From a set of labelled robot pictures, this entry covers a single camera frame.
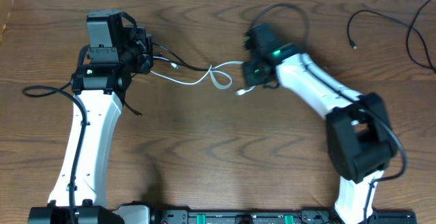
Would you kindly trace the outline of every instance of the green connector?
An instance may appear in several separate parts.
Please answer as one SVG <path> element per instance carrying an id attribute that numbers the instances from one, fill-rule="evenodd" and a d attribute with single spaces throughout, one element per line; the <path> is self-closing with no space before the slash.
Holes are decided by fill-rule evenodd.
<path id="1" fill-rule="evenodd" d="M 294 224 L 294 216 L 293 215 L 285 215 L 285 224 Z"/>
<path id="2" fill-rule="evenodd" d="M 206 215 L 205 214 L 197 214 L 197 224 L 206 224 Z"/>

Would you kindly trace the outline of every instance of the wooden table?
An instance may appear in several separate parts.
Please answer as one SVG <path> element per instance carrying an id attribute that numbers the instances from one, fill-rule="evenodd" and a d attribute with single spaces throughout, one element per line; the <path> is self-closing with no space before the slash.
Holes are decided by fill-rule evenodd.
<path id="1" fill-rule="evenodd" d="M 0 45 L 0 219 L 27 220 L 32 206 L 44 206 L 54 187 L 72 121 L 72 104 L 60 95 L 23 97 L 32 84 L 61 86 L 75 70 L 88 43 L 87 12 L 128 12 L 192 65 L 208 67 L 246 61 L 241 43 L 250 20 L 274 3 L 307 11 L 310 53 L 343 84 L 380 94 L 394 131 L 407 150 L 409 167 L 399 180 L 381 183 L 374 207 L 413 210 L 420 223 L 436 213 L 436 75 L 406 55 L 406 28 L 361 15 L 348 44 L 345 26 L 352 12 L 377 10 L 410 22 L 425 0 L 16 0 Z M 436 56 L 436 2 L 416 27 Z M 277 10 L 264 19 L 285 41 L 302 34 L 298 14 Z M 411 37 L 417 60 L 424 54 Z M 194 81 L 202 73 L 167 63 L 155 71 Z M 123 109 L 110 152 L 108 207 L 132 200 L 196 209 L 299 209 L 333 206 L 339 176 L 328 159 L 324 123 L 285 89 L 256 88 L 234 94 L 243 83 L 240 67 L 225 68 L 232 88 L 216 89 L 208 78 L 182 86 L 154 75 L 137 76 L 127 100 L 144 116 Z M 399 170 L 394 159 L 386 175 Z"/>

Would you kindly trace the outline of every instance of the white string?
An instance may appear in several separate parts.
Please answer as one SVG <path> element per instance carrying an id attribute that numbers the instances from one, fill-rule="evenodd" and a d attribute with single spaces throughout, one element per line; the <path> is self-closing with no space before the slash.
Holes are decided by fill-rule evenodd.
<path id="1" fill-rule="evenodd" d="M 167 58 L 165 58 L 165 57 L 153 57 L 154 59 L 161 59 L 161 60 L 164 60 L 164 61 L 167 61 L 167 62 L 170 62 L 170 60 L 169 59 L 167 59 Z M 165 75 L 162 75 L 162 74 L 158 74 L 157 72 L 155 72 L 155 71 L 150 71 L 152 74 L 155 74 L 155 75 L 157 75 L 157 76 L 159 76 L 159 77 L 162 77 L 162 78 L 166 78 L 166 79 L 168 79 L 168 80 L 171 80 L 171 81 L 173 81 L 173 82 L 176 82 L 176 83 L 178 83 L 178 84 L 185 84 L 185 85 L 195 85 L 195 84 L 198 84 L 199 82 L 201 82 L 203 79 L 205 79 L 205 77 L 208 75 L 208 74 L 210 74 L 211 75 L 211 79 L 212 79 L 212 82 L 213 82 L 213 84 L 215 85 L 215 87 L 217 87 L 218 89 L 228 89 L 228 88 L 230 88 L 231 87 L 231 85 L 232 85 L 232 83 L 233 83 L 233 79 L 232 79 L 232 77 L 230 76 L 230 75 L 228 75 L 227 73 L 225 73 L 225 72 L 223 72 L 223 71 L 217 71 L 216 69 L 217 68 L 220 68 L 220 67 L 222 67 L 222 66 L 224 66 L 224 65 L 242 65 L 243 64 L 243 62 L 242 61 L 228 61 L 228 62 L 226 62 L 226 63 L 222 63 L 222 64 L 220 64 L 220 65 L 218 65 L 218 66 L 216 66 L 216 67 L 212 67 L 212 65 L 209 67 L 209 69 L 207 70 L 207 72 L 199 79 L 199 80 L 197 80 L 196 82 L 182 82 L 182 81 L 179 81 L 179 80 L 175 80 L 174 78 L 170 78 L 170 77 L 167 77 L 167 76 L 165 76 Z M 229 82 L 228 82 L 228 84 L 220 84 L 218 81 L 217 81 L 217 79 L 215 78 L 215 75 L 214 74 L 221 74 L 221 75 L 224 75 L 226 78 L 228 78 L 228 80 L 229 80 Z M 247 92 L 248 91 L 252 91 L 254 89 L 254 87 L 251 87 L 249 90 L 246 90 Z"/>

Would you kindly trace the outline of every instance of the wood grain surface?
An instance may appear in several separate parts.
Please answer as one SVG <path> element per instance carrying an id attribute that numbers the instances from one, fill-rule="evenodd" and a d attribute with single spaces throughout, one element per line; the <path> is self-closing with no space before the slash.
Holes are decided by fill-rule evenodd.
<path id="1" fill-rule="evenodd" d="M 406 29 L 361 15 L 351 34 L 352 12 L 372 9 L 410 22 L 426 0 L 16 0 L 0 45 L 0 221 L 23 223 L 32 206 L 44 206 L 59 175 L 72 121 L 71 102 L 59 95 L 23 97 L 32 84 L 61 86 L 88 43 L 87 12 L 128 12 L 187 62 L 199 67 L 248 60 L 241 43 L 250 20 L 268 5 L 288 2 L 309 15 L 309 50 L 343 84 L 375 91 L 407 150 L 404 177 L 381 183 L 376 209 L 413 210 L 419 223 L 436 223 L 436 75 L 413 64 Z M 436 2 L 419 17 L 436 56 Z M 286 41 L 298 41 L 298 14 L 276 10 L 264 19 Z M 415 35 L 411 49 L 425 62 Z M 167 63 L 154 70 L 186 81 L 202 73 Z M 127 94 L 144 116 L 123 109 L 110 152 L 109 208 L 132 200 L 196 209 L 299 209 L 331 207 L 339 176 L 327 155 L 323 121 L 286 89 L 234 94 L 240 67 L 226 67 L 235 83 L 216 89 L 210 78 L 181 86 L 157 76 L 137 76 Z M 394 159 L 388 174 L 399 170 Z"/>

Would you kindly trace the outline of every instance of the wooden tabletop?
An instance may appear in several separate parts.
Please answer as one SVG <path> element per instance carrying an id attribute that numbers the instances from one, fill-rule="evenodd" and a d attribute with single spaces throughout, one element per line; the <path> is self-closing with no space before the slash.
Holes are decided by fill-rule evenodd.
<path id="1" fill-rule="evenodd" d="M 155 41 L 186 62 L 208 67 L 248 60 L 241 43 L 250 21 L 269 5 L 294 3 L 310 18 L 309 50 L 315 62 L 361 93 L 375 91 L 386 103 L 394 131 L 407 150 L 406 175 L 377 188 L 376 209 L 413 210 L 419 223 L 436 221 L 436 75 L 413 64 L 405 50 L 406 28 L 352 12 L 372 9 L 410 22 L 426 0 L 16 0 L 0 45 L 0 219 L 23 223 L 32 206 L 45 206 L 62 166 L 72 104 L 60 95 L 23 97 L 32 84 L 61 86 L 75 71 L 87 44 L 87 12 L 116 8 L 145 25 Z M 415 27 L 436 57 L 436 2 Z M 264 21 L 284 41 L 298 41 L 302 20 L 281 9 Z M 425 63 L 411 37 L 412 54 Z M 193 82 L 203 75 L 167 63 L 154 71 Z M 331 207 L 339 175 L 327 154 L 322 119 L 287 89 L 243 86 L 240 67 L 226 67 L 232 88 L 210 78 L 183 86 L 154 75 L 137 76 L 118 120 L 110 151 L 108 207 L 132 200 L 196 209 L 299 209 Z M 399 170 L 397 157 L 386 175 Z"/>

